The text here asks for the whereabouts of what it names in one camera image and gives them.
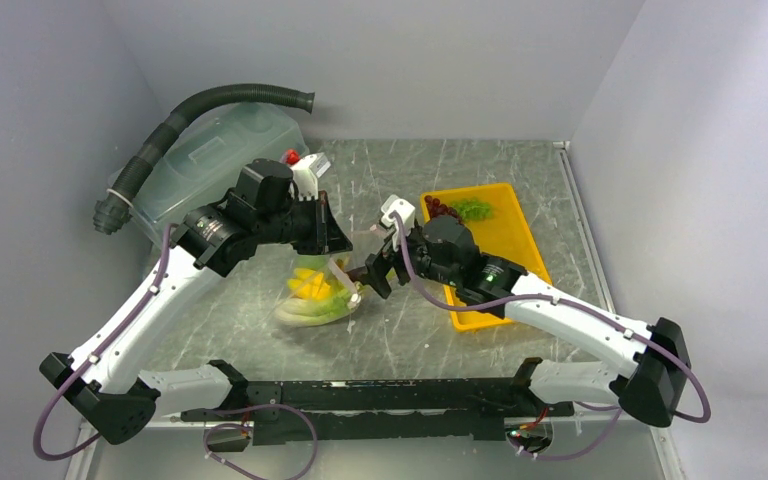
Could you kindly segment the clear lidded storage box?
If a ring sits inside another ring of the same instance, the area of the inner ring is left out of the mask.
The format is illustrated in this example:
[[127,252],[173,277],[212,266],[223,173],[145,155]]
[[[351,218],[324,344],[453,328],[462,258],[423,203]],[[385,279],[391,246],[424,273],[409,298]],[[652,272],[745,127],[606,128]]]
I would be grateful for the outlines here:
[[112,200],[97,203],[95,227],[113,234],[133,222],[159,246],[166,225],[180,224],[188,212],[220,200],[243,166],[258,158],[279,160],[289,150],[309,153],[297,122],[275,105],[238,103],[210,111],[160,158],[130,202],[113,190],[120,173],[109,177]]

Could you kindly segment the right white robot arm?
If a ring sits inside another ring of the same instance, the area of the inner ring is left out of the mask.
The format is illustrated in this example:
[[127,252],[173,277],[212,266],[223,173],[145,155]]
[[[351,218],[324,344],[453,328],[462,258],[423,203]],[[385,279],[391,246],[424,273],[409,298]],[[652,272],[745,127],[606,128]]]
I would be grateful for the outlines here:
[[394,273],[439,308],[528,325],[593,356],[580,363],[525,359],[510,391],[520,413],[579,402],[616,405],[659,428],[676,418],[692,420],[678,404],[685,385],[701,385],[676,323],[660,319],[649,325],[581,301],[515,262],[482,252],[471,232],[449,216],[408,226],[390,212],[380,225],[385,243],[367,258],[362,282],[381,298],[391,294],[388,276]]

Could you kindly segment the clear pink zip top bag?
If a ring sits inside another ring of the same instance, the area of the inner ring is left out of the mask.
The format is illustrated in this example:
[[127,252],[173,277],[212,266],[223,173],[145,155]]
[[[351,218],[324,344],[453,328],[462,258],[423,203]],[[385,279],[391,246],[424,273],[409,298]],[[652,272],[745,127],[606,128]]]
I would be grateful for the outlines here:
[[349,235],[353,249],[320,256],[299,256],[285,281],[284,298],[273,317],[288,327],[314,327],[341,320],[353,313],[372,292],[354,269],[382,246],[385,231],[378,226]]

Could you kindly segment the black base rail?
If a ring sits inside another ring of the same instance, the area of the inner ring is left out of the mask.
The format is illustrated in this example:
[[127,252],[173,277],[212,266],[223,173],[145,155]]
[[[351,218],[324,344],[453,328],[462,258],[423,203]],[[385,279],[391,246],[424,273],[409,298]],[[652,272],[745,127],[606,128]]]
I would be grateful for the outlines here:
[[469,437],[502,441],[520,421],[569,417],[569,402],[537,407],[508,378],[252,381],[245,399],[185,411],[184,422],[247,420],[257,446],[307,440]]

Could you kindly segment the green grape bunch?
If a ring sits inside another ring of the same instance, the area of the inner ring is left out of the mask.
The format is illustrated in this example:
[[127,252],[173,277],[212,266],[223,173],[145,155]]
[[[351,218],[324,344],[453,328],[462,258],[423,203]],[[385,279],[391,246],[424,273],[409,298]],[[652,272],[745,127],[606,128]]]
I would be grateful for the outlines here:
[[488,220],[493,217],[493,206],[476,197],[462,199],[452,204],[462,223]]

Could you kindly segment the purple grape bunch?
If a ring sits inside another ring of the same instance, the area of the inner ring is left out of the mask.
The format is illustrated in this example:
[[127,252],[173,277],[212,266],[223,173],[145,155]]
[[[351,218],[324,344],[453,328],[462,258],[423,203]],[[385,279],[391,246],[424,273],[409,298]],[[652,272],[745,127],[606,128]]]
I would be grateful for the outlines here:
[[448,216],[455,219],[459,224],[463,223],[463,218],[458,210],[455,207],[444,203],[440,198],[432,195],[425,195],[423,201],[430,219]]

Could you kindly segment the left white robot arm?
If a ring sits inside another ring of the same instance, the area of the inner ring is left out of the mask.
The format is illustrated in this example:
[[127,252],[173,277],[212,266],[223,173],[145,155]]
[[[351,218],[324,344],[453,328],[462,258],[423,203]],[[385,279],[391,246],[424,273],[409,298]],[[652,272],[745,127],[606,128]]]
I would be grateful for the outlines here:
[[348,252],[318,182],[323,154],[287,164],[257,159],[234,186],[167,229],[160,260],[132,296],[89,340],[51,353],[42,375],[112,445],[128,441],[152,419],[196,409],[224,420],[247,406],[248,382],[229,363],[171,372],[145,365],[180,314],[262,245],[287,244],[305,256]]

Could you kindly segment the purple eggplant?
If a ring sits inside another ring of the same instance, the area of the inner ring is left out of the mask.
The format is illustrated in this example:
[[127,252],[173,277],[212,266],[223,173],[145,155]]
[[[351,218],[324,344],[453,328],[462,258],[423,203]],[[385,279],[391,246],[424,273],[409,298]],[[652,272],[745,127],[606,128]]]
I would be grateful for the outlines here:
[[365,266],[353,268],[351,270],[348,270],[346,274],[348,275],[349,279],[353,282],[362,282],[365,276],[367,275],[367,268]]

